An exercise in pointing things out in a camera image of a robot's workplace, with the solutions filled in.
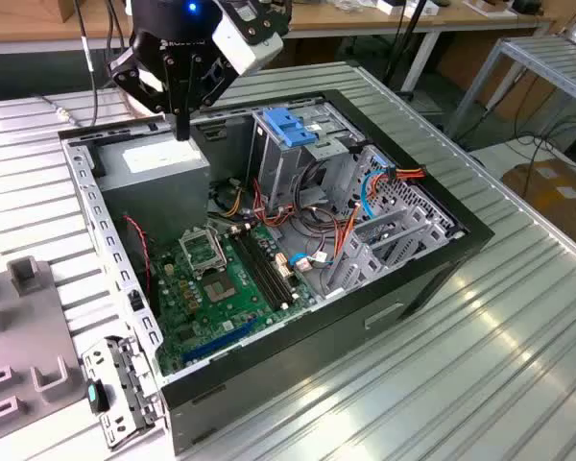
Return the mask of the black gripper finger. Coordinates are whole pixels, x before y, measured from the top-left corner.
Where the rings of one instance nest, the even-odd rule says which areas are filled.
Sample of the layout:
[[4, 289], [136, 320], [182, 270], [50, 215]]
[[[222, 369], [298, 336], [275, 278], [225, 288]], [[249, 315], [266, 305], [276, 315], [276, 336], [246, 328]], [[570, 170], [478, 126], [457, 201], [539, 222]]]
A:
[[182, 139], [190, 137], [191, 114], [212, 106], [234, 80], [235, 69], [226, 58], [210, 61], [201, 55], [192, 57], [181, 114]]
[[[152, 73], [161, 90], [141, 79], [140, 67]], [[176, 140], [182, 140], [182, 98], [176, 62], [162, 45], [133, 45], [108, 65], [117, 86], [153, 113], [162, 113]]]

